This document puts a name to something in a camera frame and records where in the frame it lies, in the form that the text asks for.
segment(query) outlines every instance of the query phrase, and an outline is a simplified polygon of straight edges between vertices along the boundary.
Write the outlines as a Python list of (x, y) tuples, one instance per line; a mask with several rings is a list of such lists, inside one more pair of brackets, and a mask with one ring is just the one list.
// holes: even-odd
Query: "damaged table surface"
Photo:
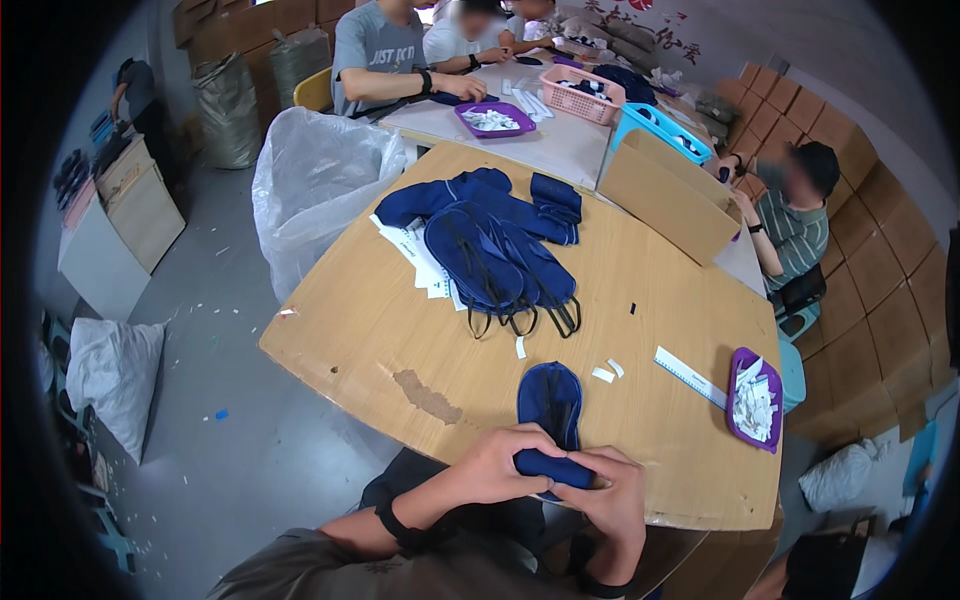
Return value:
[[(530, 201), (532, 172), (510, 160), (439, 144), (391, 187), (498, 168)], [(767, 529), (780, 454), (744, 444), (723, 411), (654, 363), (662, 346), (727, 390), (741, 346), (780, 368), (769, 302), (724, 273), (701, 268), (652, 229), (584, 196), (581, 243), (546, 244), (576, 277), (583, 326), (560, 338), (541, 319), (516, 358), (496, 326), (480, 341), (450, 299), (428, 300), (414, 267), (368, 218), (379, 199), (307, 274), (260, 347), (319, 394), (415, 450), (455, 462), (483, 430), (516, 423), (516, 390), (531, 367), (567, 365), (583, 384), (583, 447), (614, 445), (647, 468), (647, 521), (710, 530)], [(636, 311), (631, 314), (631, 305)], [(612, 358), (625, 370), (591, 376)]]
[[(538, 53), (537, 58), (544, 61), (544, 67), (553, 66), (550, 56), (542, 52)], [(533, 90), (541, 87), (539, 77), (545, 72), (516, 60), (508, 60), (478, 69), (470, 75), (483, 80), (487, 84), (487, 93), (498, 96), (500, 102), (520, 106), (514, 96), (501, 93), (500, 82), (509, 79), (516, 85), (517, 81), (526, 77), (530, 84), (525, 89)], [(414, 146), (429, 148), (445, 140), (454, 141), (526, 165), (566, 181), (581, 191), (596, 189), (600, 165), (610, 142), (611, 128), (556, 108), (552, 110), (554, 118), (543, 119), (537, 124), (535, 132), (516, 137), (474, 137), (457, 118), (453, 107), (429, 100), (398, 109), (384, 117), (380, 126), (399, 129), (404, 140)]]

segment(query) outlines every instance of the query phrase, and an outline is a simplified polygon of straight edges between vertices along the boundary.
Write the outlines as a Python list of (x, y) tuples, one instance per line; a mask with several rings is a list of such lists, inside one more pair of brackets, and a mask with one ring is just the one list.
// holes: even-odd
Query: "white ruler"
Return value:
[(677, 375), (683, 383), (693, 388), (694, 392), (716, 404), (720, 410), (727, 410), (727, 393), (710, 383), (706, 377), (692, 370), (670, 352), (657, 346), (654, 362)]

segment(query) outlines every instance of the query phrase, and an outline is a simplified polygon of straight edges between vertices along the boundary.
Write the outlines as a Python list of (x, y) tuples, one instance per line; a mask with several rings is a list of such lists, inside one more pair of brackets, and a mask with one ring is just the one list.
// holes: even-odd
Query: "striped shirt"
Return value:
[(777, 249), (777, 258), (783, 267), (783, 275), (764, 274), (769, 293), (803, 275), (823, 258), (828, 239), (827, 201), (824, 200), (822, 208), (795, 210), (783, 195), (781, 168), (758, 160), (756, 174), (767, 186), (767, 192), (756, 202), (756, 214)]

